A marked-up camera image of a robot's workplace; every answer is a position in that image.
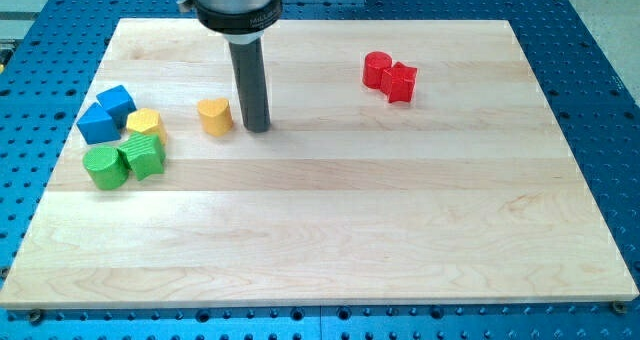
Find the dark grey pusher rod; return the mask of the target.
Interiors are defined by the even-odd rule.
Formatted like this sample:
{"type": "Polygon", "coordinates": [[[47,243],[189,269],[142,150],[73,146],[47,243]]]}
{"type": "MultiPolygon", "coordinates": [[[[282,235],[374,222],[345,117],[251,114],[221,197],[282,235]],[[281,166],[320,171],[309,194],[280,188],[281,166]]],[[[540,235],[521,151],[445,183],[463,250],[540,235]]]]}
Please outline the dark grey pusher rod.
{"type": "Polygon", "coordinates": [[[244,127],[263,133],[270,128],[268,91],[261,39],[229,44],[244,127]]]}

